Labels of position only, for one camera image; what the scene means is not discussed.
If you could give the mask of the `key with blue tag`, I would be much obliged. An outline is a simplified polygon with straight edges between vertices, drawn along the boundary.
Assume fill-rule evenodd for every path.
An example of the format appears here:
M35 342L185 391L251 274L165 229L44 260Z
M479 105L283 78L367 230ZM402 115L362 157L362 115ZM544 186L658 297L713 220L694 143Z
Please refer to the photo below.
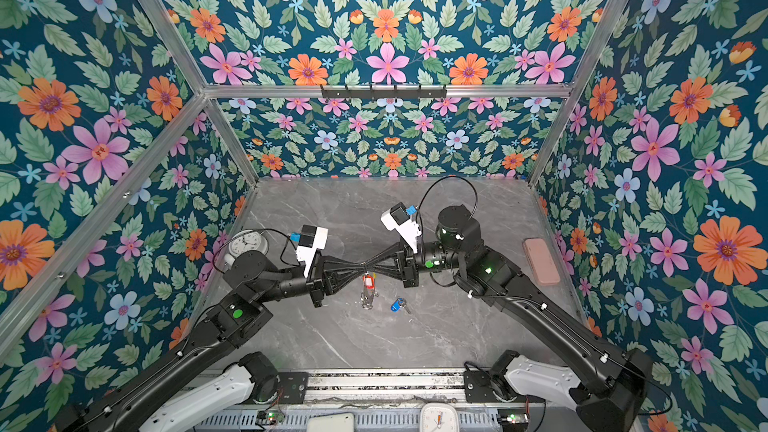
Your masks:
M390 310L393 313L398 312L405 312L407 314L411 314L410 307L408 305L408 302L405 298L397 298L390 306Z

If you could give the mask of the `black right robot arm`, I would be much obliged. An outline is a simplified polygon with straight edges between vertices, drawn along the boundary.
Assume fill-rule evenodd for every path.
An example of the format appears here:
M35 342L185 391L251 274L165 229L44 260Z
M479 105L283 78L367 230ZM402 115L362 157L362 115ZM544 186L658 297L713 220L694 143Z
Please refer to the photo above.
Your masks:
M450 270L471 299L514 317L555 352L562 365L534 361L507 350L486 383L502 401L533 396L573 410L592 431L629 431L651 385L652 361L641 351L622 351L549 299L519 266L487 246L481 226L463 205L438 215L436 239L422 236L418 212L398 203L381 222L400 237L385 252L407 285L420 274Z

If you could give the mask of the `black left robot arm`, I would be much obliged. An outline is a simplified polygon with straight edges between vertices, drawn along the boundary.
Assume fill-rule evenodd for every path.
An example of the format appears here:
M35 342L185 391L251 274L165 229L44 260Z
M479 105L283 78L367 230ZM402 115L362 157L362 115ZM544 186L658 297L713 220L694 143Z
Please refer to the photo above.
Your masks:
M319 304L364 273L364 267L317 252L310 269L278 268L250 251L224 273L232 288L205 309L186 336L126 384L88 406L58 412L53 431L137 431L193 378L254 337L273 317L265 304L309 295Z

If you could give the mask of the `large grey perforated keyring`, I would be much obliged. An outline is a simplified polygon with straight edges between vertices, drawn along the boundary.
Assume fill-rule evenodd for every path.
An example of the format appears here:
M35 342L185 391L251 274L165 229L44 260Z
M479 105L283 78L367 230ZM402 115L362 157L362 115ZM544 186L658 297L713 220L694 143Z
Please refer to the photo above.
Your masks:
M365 274L371 274L374 276L373 273L365 272L362 275L362 292L361 292L361 306L364 310L372 310L374 306L375 298L378 296L378 293L376 291L376 283L375 283L375 289L374 290L365 290L363 286L363 277Z

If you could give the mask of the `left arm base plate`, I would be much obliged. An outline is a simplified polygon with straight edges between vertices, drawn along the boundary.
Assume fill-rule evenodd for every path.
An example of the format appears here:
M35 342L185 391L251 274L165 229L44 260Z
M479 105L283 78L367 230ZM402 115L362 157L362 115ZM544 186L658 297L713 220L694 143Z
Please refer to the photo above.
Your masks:
M309 388L307 372L278 372L255 382L244 404L299 405L304 403Z

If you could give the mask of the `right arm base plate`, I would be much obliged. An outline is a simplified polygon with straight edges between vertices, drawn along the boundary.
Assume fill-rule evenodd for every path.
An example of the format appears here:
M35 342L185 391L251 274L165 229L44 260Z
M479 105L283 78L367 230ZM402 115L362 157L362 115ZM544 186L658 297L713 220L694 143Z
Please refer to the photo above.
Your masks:
M477 369L463 371L465 401L468 403L525 404L527 397L502 386L498 377Z

